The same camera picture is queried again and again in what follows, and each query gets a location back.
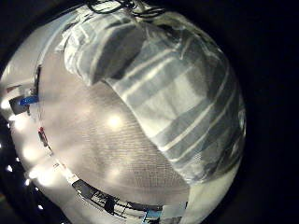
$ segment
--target wire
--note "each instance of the wire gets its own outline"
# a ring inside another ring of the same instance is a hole
[[[96,5],[104,4],[107,2],[117,2],[120,5],[112,8],[112,9],[109,9],[109,7],[99,9],[99,10],[94,8]],[[154,18],[154,17],[160,16],[166,12],[166,9],[161,8],[161,7],[152,7],[149,9],[142,8],[143,10],[141,12],[136,12],[135,9],[138,7],[140,8],[140,4],[142,4],[142,3],[141,2],[136,3],[133,0],[88,0],[87,7],[91,11],[93,11],[94,13],[97,13],[97,14],[109,14],[109,13],[119,11],[123,8],[127,8],[131,11],[133,16],[138,17],[138,18],[143,18],[143,19]]]

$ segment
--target striped blanket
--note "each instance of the striped blanket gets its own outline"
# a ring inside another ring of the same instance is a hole
[[[157,26],[125,11],[83,10],[57,50],[64,51],[66,69],[87,85],[104,80],[111,86],[188,184],[208,180],[240,158],[241,92],[228,60],[207,35],[179,21],[176,27]]]

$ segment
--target white and gray stripes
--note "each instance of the white and gray stripes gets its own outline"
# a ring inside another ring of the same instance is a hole
[[[223,155],[240,154],[243,101],[217,47],[187,29],[136,25],[123,12],[92,15],[70,29],[66,68],[87,85],[104,79],[187,183],[228,166]]]

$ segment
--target blue object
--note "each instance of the blue object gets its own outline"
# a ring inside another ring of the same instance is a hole
[[[146,224],[146,220],[148,217],[160,217],[162,211],[153,211],[153,210],[148,210],[146,215],[144,215],[141,224]]]
[[[19,105],[30,105],[30,104],[35,104],[37,102],[38,102],[38,96],[32,95],[32,96],[27,96],[25,98],[22,98],[19,101]]]

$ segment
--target ceiling light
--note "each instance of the ceiling light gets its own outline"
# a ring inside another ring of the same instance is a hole
[[[25,186],[29,186],[29,185],[30,185],[30,179],[26,179]]]
[[[111,175],[118,175],[120,173],[120,171],[119,170],[117,170],[117,169],[114,169],[114,170],[112,170],[111,171]]]
[[[18,119],[15,121],[15,128],[18,131],[21,131],[25,128],[26,120],[25,119]]]
[[[39,154],[31,147],[25,147],[22,151],[22,155],[27,161],[31,162],[36,162],[36,159],[39,156]]]
[[[7,171],[12,172],[12,167],[11,167],[11,165],[8,165],[8,166],[7,166]]]

